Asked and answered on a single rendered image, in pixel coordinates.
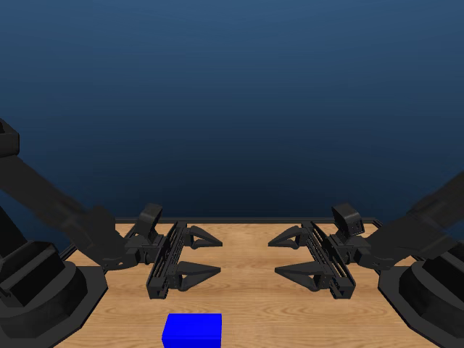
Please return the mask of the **blue hollow socket block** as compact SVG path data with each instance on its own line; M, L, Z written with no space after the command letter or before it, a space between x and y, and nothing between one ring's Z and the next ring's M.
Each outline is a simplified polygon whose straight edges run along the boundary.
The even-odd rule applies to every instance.
M170 313L162 332L164 348L221 348L220 313Z

